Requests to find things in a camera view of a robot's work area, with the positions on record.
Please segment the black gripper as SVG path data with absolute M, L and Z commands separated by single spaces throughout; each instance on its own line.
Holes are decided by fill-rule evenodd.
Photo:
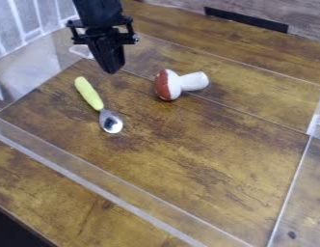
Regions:
M 95 42 L 89 43 L 89 50 L 101 68 L 110 74 L 117 73 L 125 65 L 123 44 L 137 44 L 140 36 L 133 29 L 133 18 L 125 15 L 110 22 L 109 26 L 86 26 L 81 19 L 69 20 L 66 26 L 73 33 L 75 44 L 87 44 L 99 38 L 113 38 L 115 43 L 109 44 L 109 50 L 98 47 Z

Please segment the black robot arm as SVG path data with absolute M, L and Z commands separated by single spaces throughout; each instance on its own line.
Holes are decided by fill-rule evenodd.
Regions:
M 121 0 L 73 0 L 79 19 L 69 20 L 73 42 L 85 44 L 102 67 L 117 73 L 125 66 L 125 46 L 140 42 L 133 17 L 123 15 Z

